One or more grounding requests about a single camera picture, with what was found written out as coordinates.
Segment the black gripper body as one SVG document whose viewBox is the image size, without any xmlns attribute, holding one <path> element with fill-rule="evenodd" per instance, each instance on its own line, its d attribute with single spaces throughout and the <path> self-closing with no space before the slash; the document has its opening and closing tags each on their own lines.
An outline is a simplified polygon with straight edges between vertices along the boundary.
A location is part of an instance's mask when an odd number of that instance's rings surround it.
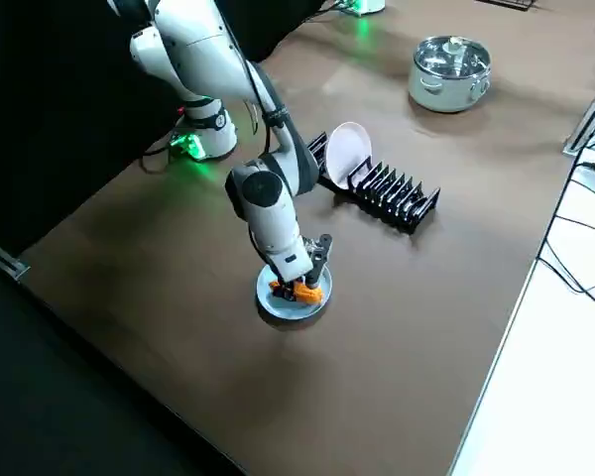
<svg viewBox="0 0 595 476">
<path fill-rule="evenodd" d="M 302 237 L 307 255 L 313 263 L 323 263 L 327 260 L 327 236 L 320 235 L 317 239 Z"/>
</svg>

